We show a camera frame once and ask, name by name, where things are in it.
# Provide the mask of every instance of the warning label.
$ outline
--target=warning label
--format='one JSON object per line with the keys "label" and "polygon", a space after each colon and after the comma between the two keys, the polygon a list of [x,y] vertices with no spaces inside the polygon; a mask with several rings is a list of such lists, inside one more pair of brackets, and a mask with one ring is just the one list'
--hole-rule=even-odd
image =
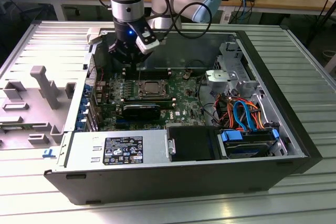
{"label": "warning label", "polygon": [[141,136],[108,137],[105,139],[105,165],[143,163],[143,142]]}

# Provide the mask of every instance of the wire bundle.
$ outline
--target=wire bundle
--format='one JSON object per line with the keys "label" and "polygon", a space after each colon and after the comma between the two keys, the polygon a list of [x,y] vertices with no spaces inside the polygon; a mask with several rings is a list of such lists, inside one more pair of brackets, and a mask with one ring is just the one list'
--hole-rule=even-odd
{"label": "wire bundle", "polygon": [[[224,129],[235,129],[238,131],[248,131],[249,129],[252,131],[256,131],[258,129],[264,129],[264,125],[261,121],[261,111],[256,105],[252,102],[247,101],[241,97],[223,97],[221,95],[217,96],[216,101],[213,104],[213,108],[217,111],[217,107],[219,106],[219,102],[226,103],[225,107],[226,112],[219,118],[214,117],[214,114],[211,114],[213,118],[213,122],[218,124],[220,127]],[[238,108],[244,108],[244,112],[239,118],[239,111]],[[246,119],[248,128],[243,123]]]}
{"label": "wire bundle", "polygon": [[[232,20],[230,21],[230,24],[232,24],[233,22],[237,23],[238,21],[242,21],[242,20],[245,20],[245,19],[248,19],[248,21],[250,20],[255,3],[254,3],[254,1],[249,1],[251,7],[248,11],[245,11],[246,6],[247,6],[246,2],[247,2],[247,0],[241,0],[240,7],[237,10],[236,14],[233,16]],[[238,13],[239,13],[239,11],[242,7],[243,7],[243,12],[238,16]]]}

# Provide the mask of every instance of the metal bracket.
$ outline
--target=metal bracket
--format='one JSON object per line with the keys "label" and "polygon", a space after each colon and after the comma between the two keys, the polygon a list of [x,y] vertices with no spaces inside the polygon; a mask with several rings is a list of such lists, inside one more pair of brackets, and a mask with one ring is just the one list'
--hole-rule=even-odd
{"label": "metal bracket", "polygon": [[168,139],[167,144],[168,144],[168,153],[170,155],[175,155],[176,154],[175,140],[173,138]]}
{"label": "metal bracket", "polygon": [[101,40],[101,34],[100,34],[99,27],[91,27],[89,28],[88,32],[86,33],[86,40],[89,45],[93,45],[94,43],[97,43]]}

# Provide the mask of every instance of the side panel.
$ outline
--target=side panel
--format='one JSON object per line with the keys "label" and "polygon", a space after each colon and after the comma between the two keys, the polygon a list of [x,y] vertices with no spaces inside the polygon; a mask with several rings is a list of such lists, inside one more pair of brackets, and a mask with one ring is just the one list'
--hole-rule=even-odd
{"label": "side panel", "polygon": [[285,98],[284,94],[280,90],[279,86],[275,82],[271,73],[267,69],[265,63],[259,56],[257,50],[247,37],[244,31],[238,32],[238,37],[241,38],[241,42],[247,51],[254,67],[256,68],[258,74],[264,82],[267,91],[270,93],[275,105],[279,109],[282,117],[284,118],[286,124],[288,125],[291,133],[298,142],[301,150],[305,155],[310,157],[310,161],[305,164],[304,167],[299,168],[295,173],[304,173],[315,164],[322,160],[322,155],[314,145],[314,142],[308,135],[306,129],[303,127],[299,118],[295,114],[294,110],[290,106],[289,102]]}
{"label": "side panel", "polygon": [[82,173],[45,177],[76,205],[196,197],[268,190],[293,173],[306,158],[290,162],[249,162]]}

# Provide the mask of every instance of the blue clip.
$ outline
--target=blue clip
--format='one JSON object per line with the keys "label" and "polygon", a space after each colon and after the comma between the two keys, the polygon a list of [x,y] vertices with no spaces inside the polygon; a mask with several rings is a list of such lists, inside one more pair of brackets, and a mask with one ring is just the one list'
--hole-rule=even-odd
{"label": "blue clip", "polygon": [[76,122],[75,127],[77,130],[82,130],[84,129],[84,123],[83,122]]}
{"label": "blue clip", "polygon": [[240,131],[226,131],[229,140],[243,140],[243,136]]}
{"label": "blue clip", "polygon": [[229,140],[229,138],[228,138],[227,135],[226,135],[226,131],[223,131],[223,132],[221,133],[221,137],[222,137],[222,141],[223,141],[223,142],[226,142],[226,141]]}
{"label": "blue clip", "polygon": [[83,114],[81,114],[81,113],[77,114],[77,120],[82,120],[84,118],[85,118],[85,116]]}
{"label": "blue clip", "polygon": [[84,105],[80,105],[80,106],[79,106],[79,111],[78,111],[78,113],[85,112],[86,109],[87,109],[87,108],[86,108]]}
{"label": "blue clip", "polygon": [[273,133],[274,138],[276,140],[279,140],[279,138],[280,138],[279,132],[276,129],[273,129],[272,133]]}
{"label": "blue clip", "polygon": [[248,127],[253,130],[253,131],[257,131],[256,126],[254,125],[254,122],[251,119],[251,115],[250,115],[250,111],[248,109],[248,106],[245,102],[243,101],[237,101],[235,103],[235,105],[233,106],[233,115],[235,116],[235,120],[236,122],[244,129],[244,131],[247,131],[245,125],[240,121],[239,117],[238,117],[238,113],[237,113],[237,109],[238,109],[238,105],[241,104],[243,105],[244,109],[245,109],[245,113],[246,113],[246,119],[247,119],[247,124]]}
{"label": "blue clip", "polygon": [[87,85],[87,84],[85,84],[85,85],[84,85],[84,90],[83,90],[83,93],[90,92],[90,91],[91,91],[91,89],[92,89],[92,87],[91,87],[90,85]]}
{"label": "blue clip", "polygon": [[52,148],[45,149],[44,152],[43,152],[42,157],[43,158],[46,158],[46,157],[50,157],[50,158],[56,157],[56,155],[54,153],[54,149],[52,149]]}
{"label": "blue clip", "polygon": [[89,102],[89,100],[87,98],[80,99],[80,104],[82,104],[82,105],[86,105],[86,104],[88,104],[88,102]]}
{"label": "blue clip", "polygon": [[223,131],[221,133],[222,141],[237,141],[243,140],[243,136],[240,131]]}

